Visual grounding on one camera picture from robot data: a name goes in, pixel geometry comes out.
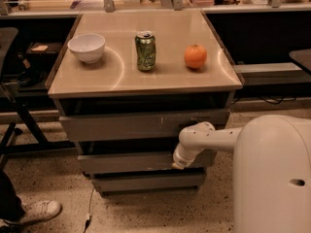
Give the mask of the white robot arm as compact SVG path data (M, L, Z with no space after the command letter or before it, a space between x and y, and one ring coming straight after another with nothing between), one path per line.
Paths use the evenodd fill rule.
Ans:
M311 233L311 120L259 116L240 128L184 128L172 166L204 150L233 154L234 233Z

